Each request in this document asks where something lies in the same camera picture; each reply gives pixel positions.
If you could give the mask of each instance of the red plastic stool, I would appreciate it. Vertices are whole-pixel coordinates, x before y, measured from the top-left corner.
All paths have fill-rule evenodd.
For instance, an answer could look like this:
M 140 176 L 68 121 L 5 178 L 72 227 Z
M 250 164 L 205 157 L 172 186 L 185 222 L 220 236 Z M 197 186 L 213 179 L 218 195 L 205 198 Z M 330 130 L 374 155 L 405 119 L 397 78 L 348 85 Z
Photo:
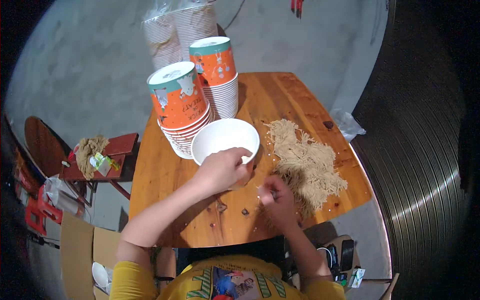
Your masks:
M 46 236 L 45 215 L 38 209 L 37 203 L 38 201 L 33 197 L 28 197 L 27 207 L 25 208 L 25 222 L 38 233 Z
M 45 187 L 45 184 L 40 187 L 38 190 L 38 209 L 47 217 L 53 220 L 53 222 L 61 224 L 61 219 L 63 217 L 63 212 L 59 210 L 58 208 L 54 207 L 53 204 L 51 204 L 50 198 L 47 197 L 44 199 L 43 195 L 43 189 Z

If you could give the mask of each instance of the concrete floor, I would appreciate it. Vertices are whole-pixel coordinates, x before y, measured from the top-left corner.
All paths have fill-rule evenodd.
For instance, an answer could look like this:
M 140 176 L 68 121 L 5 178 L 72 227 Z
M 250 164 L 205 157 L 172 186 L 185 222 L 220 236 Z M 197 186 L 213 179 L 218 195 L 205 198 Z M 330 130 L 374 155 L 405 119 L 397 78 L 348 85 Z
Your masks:
M 226 27 L 241 0 L 215 2 Z M 24 138 L 24 120 L 41 118 L 71 147 L 80 138 L 138 132 L 152 108 L 145 84 L 153 72 L 140 29 L 151 1 L 58 0 L 45 13 L 20 56 L 6 99 L 12 129 Z M 289 2 L 246 1 L 226 30 L 239 72 L 294 72 L 327 110 L 352 111 L 370 76 L 386 23 L 385 1 L 306 1 L 301 22 Z M 131 183 L 122 184 L 130 190 Z M 121 229 L 129 202 L 109 184 L 100 184 L 84 219 Z M 333 232 L 357 241 L 365 278 L 387 278 L 390 259 L 375 199 L 330 223 Z M 48 237 L 60 228 L 47 224 Z M 59 251 L 31 245 L 33 272 L 46 295 L 65 299 Z M 386 287 L 363 285 L 349 299 L 378 299 Z

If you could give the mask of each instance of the paper bowl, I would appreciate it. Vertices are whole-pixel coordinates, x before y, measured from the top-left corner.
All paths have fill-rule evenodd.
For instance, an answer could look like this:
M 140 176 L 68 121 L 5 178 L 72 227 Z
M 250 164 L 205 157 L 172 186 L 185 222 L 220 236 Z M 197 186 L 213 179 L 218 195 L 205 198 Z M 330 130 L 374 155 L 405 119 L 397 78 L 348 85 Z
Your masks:
M 108 284 L 108 273 L 105 270 L 105 267 L 99 263 L 93 263 L 92 265 L 92 275 L 95 282 L 105 288 Z
M 201 165 L 207 156 L 233 147 L 243 147 L 252 152 L 250 157 L 242 157 L 248 164 L 257 154 L 260 136 L 255 127 L 239 119 L 222 119 L 203 127 L 192 142 L 192 156 Z

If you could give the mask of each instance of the graphic print on shirt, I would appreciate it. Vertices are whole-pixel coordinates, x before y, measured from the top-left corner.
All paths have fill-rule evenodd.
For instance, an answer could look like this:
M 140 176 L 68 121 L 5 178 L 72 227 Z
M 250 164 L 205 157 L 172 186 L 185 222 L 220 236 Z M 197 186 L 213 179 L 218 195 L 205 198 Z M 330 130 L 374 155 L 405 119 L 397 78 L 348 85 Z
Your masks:
M 262 293 L 263 298 L 269 298 L 272 296 L 272 293 L 268 288 L 266 280 L 270 281 L 274 285 L 278 295 L 281 298 L 287 297 L 287 293 L 285 292 L 285 287 L 283 286 L 283 283 L 281 280 L 279 280 L 276 277 L 263 275 L 262 273 L 255 273 L 255 275 L 257 276 L 258 286 L 260 287 L 260 292 Z
M 194 276 L 192 280 L 201 280 L 202 287 L 199 290 L 187 292 L 187 299 L 191 297 L 210 299 L 210 283 L 212 282 L 212 269 L 205 268 L 202 275 Z
M 260 293 L 251 271 L 230 271 L 213 267 L 212 300 L 254 300 Z

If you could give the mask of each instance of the dried noodle strands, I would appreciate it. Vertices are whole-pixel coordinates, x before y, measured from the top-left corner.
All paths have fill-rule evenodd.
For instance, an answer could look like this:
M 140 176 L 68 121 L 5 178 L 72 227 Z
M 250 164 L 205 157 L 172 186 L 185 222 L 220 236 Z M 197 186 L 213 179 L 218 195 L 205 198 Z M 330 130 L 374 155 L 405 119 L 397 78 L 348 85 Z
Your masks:
M 319 144 L 298 125 L 286 120 L 265 124 L 274 143 L 274 154 L 280 157 L 274 173 L 291 188 L 295 201 L 300 203 L 302 219 L 322 209 L 328 195 L 347 188 L 347 182 L 335 172 L 335 152 L 332 147 Z M 297 139 L 295 131 L 301 138 Z

